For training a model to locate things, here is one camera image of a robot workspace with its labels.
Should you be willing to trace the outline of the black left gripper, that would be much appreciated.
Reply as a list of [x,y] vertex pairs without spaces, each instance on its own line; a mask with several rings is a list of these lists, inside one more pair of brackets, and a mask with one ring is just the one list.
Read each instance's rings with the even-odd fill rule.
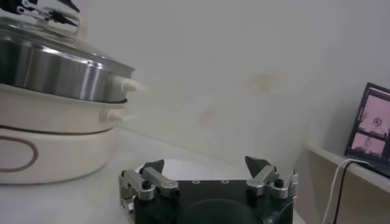
[[[80,9],[72,2],[72,0],[58,0],[58,2],[61,2],[77,13],[80,13]],[[19,14],[18,8],[22,6],[21,0],[0,0],[1,10],[12,14]],[[75,27],[78,26],[78,17],[76,15],[61,10],[51,8],[28,10],[23,8],[23,15],[33,17],[34,19],[41,21],[53,21],[55,23],[69,24]]]

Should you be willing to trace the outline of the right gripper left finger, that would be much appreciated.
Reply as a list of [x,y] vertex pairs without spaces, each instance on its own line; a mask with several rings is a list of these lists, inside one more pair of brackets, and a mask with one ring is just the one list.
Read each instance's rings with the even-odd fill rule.
[[163,159],[147,162],[138,170],[123,170],[119,175],[119,196],[123,200],[137,197],[139,200],[153,200],[157,195],[166,198],[179,196],[179,182],[162,174]]

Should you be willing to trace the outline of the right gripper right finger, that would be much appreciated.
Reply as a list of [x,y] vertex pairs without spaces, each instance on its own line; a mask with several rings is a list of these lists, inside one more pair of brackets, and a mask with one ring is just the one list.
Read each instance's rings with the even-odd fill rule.
[[284,180],[280,178],[277,168],[271,165],[268,160],[252,156],[245,156],[244,159],[251,175],[251,179],[246,181],[246,186],[256,197],[263,196],[268,192],[272,198],[278,200],[297,198],[298,173],[295,169]]

